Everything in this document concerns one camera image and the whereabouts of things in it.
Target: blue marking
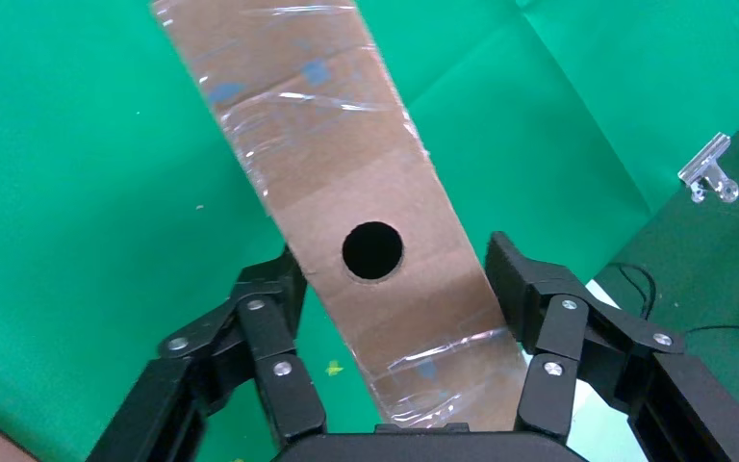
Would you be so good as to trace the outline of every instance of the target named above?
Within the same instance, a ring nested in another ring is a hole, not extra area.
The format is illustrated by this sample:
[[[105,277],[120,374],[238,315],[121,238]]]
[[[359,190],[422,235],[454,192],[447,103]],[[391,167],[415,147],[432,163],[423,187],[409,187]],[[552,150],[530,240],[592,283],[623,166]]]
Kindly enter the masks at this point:
[[[435,367],[435,363],[431,359],[427,359],[415,367],[421,377],[434,380],[438,375],[438,368]]]
[[[233,98],[240,91],[244,90],[244,85],[235,83],[224,83],[213,87],[208,92],[208,99],[212,103],[221,103]]]
[[[330,71],[322,60],[313,60],[301,67],[301,73],[307,79],[307,83],[313,87],[318,87],[330,80]]]
[[[304,51],[310,51],[312,49],[312,47],[310,46],[310,42],[308,42],[304,38],[297,38],[293,41],[293,43],[295,44],[295,46],[301,48]]]

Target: clear tape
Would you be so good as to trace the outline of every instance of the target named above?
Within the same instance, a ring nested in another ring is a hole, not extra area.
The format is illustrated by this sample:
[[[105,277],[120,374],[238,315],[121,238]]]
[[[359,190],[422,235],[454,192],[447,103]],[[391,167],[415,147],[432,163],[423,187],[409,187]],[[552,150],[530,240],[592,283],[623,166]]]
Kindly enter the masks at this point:
[[[478,334],[459,338],[442,345],[406,355],[389,366],[389,375],[414,370],[424,364],[440,361],[441,357],[457,355],[463,350],[480,347],[481,344],[510,336],[505,327],[490,329]],[[384,418],[401,427],[437,427],[452,422],[453,418],[469,406],[479,404],[484,397],[490,396],[498,379],[507,370],[484,367],[476,371],[476,378],[471,386],[462,389],[445,389],[441,387],[420,389],[413,394],[405,394],[392,402],[381,400]]]
[[[280,16],[284,14],[341,14],[354,12],[355,10],[355,7],[347,5],[308,5],[302,7],[257,8],[253,10],[242,10],[240,14],[246,16]]]
[[[312,106],[318,106],[320,108],[340,109],[342,111],[377,112],[395,111],[399,109],[398,106],[396,106],[395,104],[371,103],[368,101],[348,101],[345,99],[334,98],[320,94],[297,93],[295,91],[265,91],[263,93],[257,94],[249,101],[243,101],[242,103],[239,103],[239,108],[241,106],[247,105],[248,102],[275,104],[309,104]]]

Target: green cloth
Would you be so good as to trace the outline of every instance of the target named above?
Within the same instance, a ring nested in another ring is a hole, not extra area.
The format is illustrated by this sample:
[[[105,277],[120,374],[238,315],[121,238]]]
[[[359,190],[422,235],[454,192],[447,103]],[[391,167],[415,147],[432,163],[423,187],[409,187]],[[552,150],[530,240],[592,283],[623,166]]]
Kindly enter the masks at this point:
[[[504,230],[590,278],[739,126],[739,1],[360,6],[480,255]],[[83,460],[157,342],[281,246],[145,2],[0,1],[5,431]],[[371,430],[312,294],[298,342],[330,429]],[[200,460],[272,453],[247,385]]]

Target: circular hole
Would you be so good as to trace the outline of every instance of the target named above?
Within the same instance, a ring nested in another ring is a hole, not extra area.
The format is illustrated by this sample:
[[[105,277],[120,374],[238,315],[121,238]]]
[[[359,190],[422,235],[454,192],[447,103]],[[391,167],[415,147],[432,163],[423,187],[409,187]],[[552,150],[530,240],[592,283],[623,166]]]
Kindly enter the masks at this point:
[[[370,221],[350,231],[342,246],[346,267],[362,279],[376,280],[390,274],[403,257],[403,242],[387,223]]]

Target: black cable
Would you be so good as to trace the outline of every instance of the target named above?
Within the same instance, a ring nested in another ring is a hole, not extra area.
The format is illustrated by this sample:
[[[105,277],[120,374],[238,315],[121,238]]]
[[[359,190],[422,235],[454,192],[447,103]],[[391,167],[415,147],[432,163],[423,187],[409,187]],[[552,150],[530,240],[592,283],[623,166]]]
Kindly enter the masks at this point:
[[[646,269],[638,266],[633,265],[631,263],[622,263],[622,262],[614,262],[608,265],[609,267],[616,267],[619,272],[622,274],[624,279],[627,280],[636,290],[639,292],[639,295],[642,296],[642,310],[639,313],[639,318],[642,318],[643,320],[647,320],[650,318],[650,313],[652,313],[652,308],[655,305],[655,298],[657,297],[657,288],[655,285],[655,279],[652,277],[652,274],[650,274],[649,271]],[[645,292],[642,290],[641,287],[634,281],[629,274],[627,274],[624,269],[630,268],[633,270],[636,270],[640,272],[643,276],[645,276],[645,279],[648,281],[648,286],[650,286],[650,293],[645,294]]]
[[[722,330],[722,329],[730,329],[730,330],[739,330],[738,324],[715,324],[715,325],[702,325],[701,327],[693,327],[692,329],[684,332],[684,336],[688,336],[695,332],[701,332],[703,330]]]

